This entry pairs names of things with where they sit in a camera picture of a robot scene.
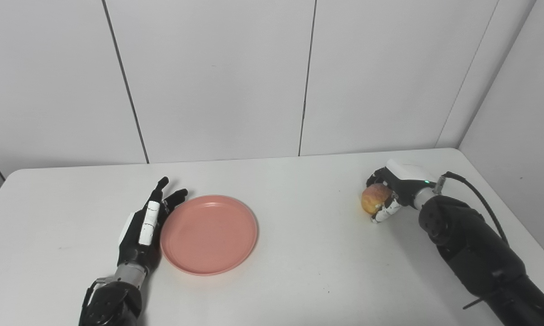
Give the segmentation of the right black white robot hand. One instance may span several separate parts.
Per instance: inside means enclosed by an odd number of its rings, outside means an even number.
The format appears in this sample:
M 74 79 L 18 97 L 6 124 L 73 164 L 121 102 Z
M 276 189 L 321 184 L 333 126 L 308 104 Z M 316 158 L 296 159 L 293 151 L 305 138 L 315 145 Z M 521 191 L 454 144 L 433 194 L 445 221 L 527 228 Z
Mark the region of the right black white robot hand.
M 433 177 L 421 166 L 390 159 L 368 178 L 361 204 L 372 222 L 378 224 L 402 207 L 421 210 L 437 195 L 436 186 Z

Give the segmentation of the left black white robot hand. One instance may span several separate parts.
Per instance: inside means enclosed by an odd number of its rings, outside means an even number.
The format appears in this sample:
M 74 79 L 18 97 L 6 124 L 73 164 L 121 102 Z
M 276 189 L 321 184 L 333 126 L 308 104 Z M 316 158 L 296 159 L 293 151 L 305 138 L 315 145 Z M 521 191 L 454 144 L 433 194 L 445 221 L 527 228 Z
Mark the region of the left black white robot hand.
M 185 202 L 188 195 L 186 188 L 181 188 L 164 197 L 163 190 L 169 179 L 160 179 L 144 203 L 142 209 L 131 217 L 125 234 L 119 243 L 117 266 L 137 265 L 149 275 L 159 265 L 160 236 L 169 215 L 177 206 Z

